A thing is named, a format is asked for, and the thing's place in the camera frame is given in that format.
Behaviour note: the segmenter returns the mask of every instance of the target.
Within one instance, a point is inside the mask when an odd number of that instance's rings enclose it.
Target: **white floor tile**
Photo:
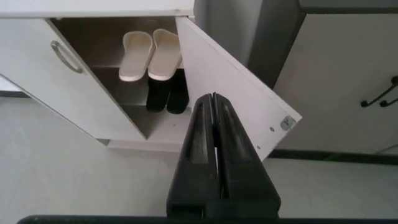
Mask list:
[[[0,98],[0,223],[165,216],[178,154],[109,150],[31,99]],[[268,159],[282,218],[398,218],[398,167]]]

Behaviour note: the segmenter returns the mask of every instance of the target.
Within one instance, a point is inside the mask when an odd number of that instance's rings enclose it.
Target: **silver handle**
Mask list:
[[[75,68],[73,67],[66,59],[65,57],[62,55],[60,49],[59,49],[60,43],[56,40],[51,41],[51,48],[52,50],[55,52],[55,54],[58,56],[58,58],[61,60],[61,62],[66,65],[70,70],[82,74],[83,73],[83,69],[82,68]]]

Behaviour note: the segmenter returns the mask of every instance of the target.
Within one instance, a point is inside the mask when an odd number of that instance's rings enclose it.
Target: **black baseboard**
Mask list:
[[[0,97],[30,98],[22,91],[0,91]]]
[[[360,164],[398,165],[398,156],[379,154],[359,154],[345,152],[304,151],[291,149],[275,149],[268,158],[305,159],[311,161],[351,162]]]

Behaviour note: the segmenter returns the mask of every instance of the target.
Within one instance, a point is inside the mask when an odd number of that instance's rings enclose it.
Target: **black hook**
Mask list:
[[[390,103],[387,102],[387,100],[383,100],[380,102],[380,106],[381,107],[388,107],[390,105],[393,105],[395,102],[398,101],[398,98],[394,99],[393,101],[391,101]]]
[[[391,83],[392,83],[392,85],[391,85],[386,91],[384,91],[384,92],[381,93],[378,97],[376,97],[374,100],[370,101],[369,103],[368,103],[366,100],[362,101],[362,102],[361,102],[361,106],[362,106],[363,108],[366,108],[366,107],[368,107],[368,106],[371,106],[373,103],[375,103],[376,101],[380,100],[383,96],[385,96],[387,93],[389,93],[391,90],[393,90],[393,89],[398,85],[398,76],[392,77],[392,78],[391,78]],[[386,106],[384,106],[384,105],[385,105],[385,103],[383,103],[384,101],[382,101],[382,102],[380,103],[380,106],[381,106],[381,107],[386,107]]]

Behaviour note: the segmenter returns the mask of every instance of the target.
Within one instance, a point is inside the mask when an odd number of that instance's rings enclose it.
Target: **shoe cabinet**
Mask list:
[[[178,152],[196,99],[213,92],[230,100],[261,159],[301,119],[195,24],[194,1],[62,4],[0,10],[0,74],[108,147]],[[178,34],[190,98],[182,114],[146,110],[147,75],[119,79],[123,35],[143,19]]]

